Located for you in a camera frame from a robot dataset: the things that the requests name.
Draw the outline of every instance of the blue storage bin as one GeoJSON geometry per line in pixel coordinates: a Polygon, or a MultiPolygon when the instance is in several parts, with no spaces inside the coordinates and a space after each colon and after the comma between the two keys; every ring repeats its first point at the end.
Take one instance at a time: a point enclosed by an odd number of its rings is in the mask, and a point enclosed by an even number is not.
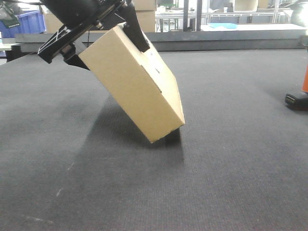
{"type": "Polygon", "coordinates": [[[15,34],[39,34],[46,30],[44,17],[40,11],[31,11],[17,15],[20,26],[7,29],[0,22],[2,38],[14,38],[15,34]]]}

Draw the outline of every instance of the shelving unit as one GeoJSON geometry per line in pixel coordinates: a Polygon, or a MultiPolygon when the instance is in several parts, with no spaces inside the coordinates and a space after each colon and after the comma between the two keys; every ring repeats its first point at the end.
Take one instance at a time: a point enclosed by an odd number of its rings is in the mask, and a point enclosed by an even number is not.
{"type": "MultiPolygon", "coordinates": [[[[280,17],[281,16],[285,16],[283,10],[279,8],[281,0],[274,0],[273,1],[273,6],[274,8],[271,9],[258,9],[258,11],[256,12],[229,12],[229,13],[211,13],[209,12],[209,1],[207,1],[207,7],[206,7],[206,12],[203,12],[201,14],[201,18],[203,19],[203,22],[205,20],[205,25],[211,23],[211,21],[214,18],[226,18],[226,17],[250,17],[247,22],[251,23],[252,22],[252,17],[259,17],[259,16],[269,16],[271,17],[268,20],[268,23],[279,23],[280,22],[280,17]]],[[[185,16],[184,12],[167,12],[167,13],[158,13],[156,12],[155,14],[155,18],[156,18],[156,24],[157,25],[164,25],[164,24],[168,24],[168,23],[172,23],[175,22],[175,25],[177,25],[177,21],[179,19],[183,19],[185,16]]],[[[189,19],[194,19],[197,18],[197,13],[196,12],[188,12],[188,18],[189,19]]]]}

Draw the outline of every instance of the gray carpet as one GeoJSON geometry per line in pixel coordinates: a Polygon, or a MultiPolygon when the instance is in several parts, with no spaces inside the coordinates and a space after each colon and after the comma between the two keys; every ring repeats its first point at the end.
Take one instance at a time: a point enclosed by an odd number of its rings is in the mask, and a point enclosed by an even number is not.
{"type": "Polygon", "coordinates": [[[187,124],[155,144],[91,72],[0,67],[0,230],[308,230],[307,52],[161,55],[187,124]]]}

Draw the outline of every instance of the brown cardboard box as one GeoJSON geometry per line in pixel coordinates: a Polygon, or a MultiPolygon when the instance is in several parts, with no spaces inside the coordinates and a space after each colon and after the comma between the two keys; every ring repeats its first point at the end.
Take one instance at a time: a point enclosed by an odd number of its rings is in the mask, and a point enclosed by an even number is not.
{"type": "Polygon", "coordinates": [[[133,0],[137,11],[155,11],[155,0],[133,0]]]}
{"type": "Polygon", "coordinates": [[[136,11],[143,32],[155,32],[155,11],[136,11]]]}
{"type": "Polygon", "coordinates": [[[268,7],[269,0],[258,0],[258,8],[266,9],[268,7]]]}
{"type": "Polygon", "coordinates": [[[143,53],[119,24],[79,56],[150,142],[182,126],[176,79],[156,49],[143,53]]]}
{"type": "Polygon", "coordinates": [[[46,32],[54,34],[62,27],[63,23],[52,13],[44,14],[44,20],[46,25],[46,32]]]}
{"type": "Polygon", "coordinates": [[[234,12],[256,12],[258,0],[234,0],[234,12]]]}

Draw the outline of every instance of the metal pole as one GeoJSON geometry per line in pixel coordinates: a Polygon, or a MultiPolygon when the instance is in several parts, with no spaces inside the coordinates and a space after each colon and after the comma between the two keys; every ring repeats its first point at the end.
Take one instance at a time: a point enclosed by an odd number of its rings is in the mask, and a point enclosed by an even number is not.
{"type": "Polygon", "coordinates": [[[188,7],[189,0],[184,0],[184,15],[183,15],[183,31],[187,31],[188,27],[188,7]]]}
{"type": "Polygon", "coordinates": [[[201,31],[202,0],[197,2],[197,31],[201,31]]]}
{"type": "Polygon", "coordinates": [[[275,10],[274,10],[274,16],[273,16],[273,23],[277,23],[278,19],[278,13],[279,13],[279,5],[280,5],[280,0],[275,1],[275,10]]]}
{"type": "Polygon", "coordinates": [[[210,0],[205,0],[205,2],[206,2],[205,25],[207,25],[211,22],[211,15],[208,12],[208,9],[210,9],[210,0]]]}

